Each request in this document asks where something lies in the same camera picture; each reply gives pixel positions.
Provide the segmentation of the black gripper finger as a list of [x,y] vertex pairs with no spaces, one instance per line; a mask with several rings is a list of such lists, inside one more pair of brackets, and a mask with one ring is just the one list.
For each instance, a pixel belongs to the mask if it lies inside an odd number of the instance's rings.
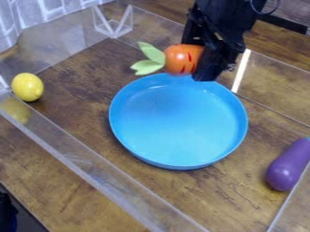
[[236,66],[236,52],[226,45],[217,49],[204,47],[192,73],[196,82],[212,82],[224,71],[232,71]]

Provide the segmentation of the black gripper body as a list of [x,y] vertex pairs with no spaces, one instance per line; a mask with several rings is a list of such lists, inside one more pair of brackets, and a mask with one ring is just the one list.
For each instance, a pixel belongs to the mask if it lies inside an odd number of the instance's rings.
[[181,43],[205,46],[234,61],[246,50],[243,34],[252,29],[264,4],[266,0],[195,0]]

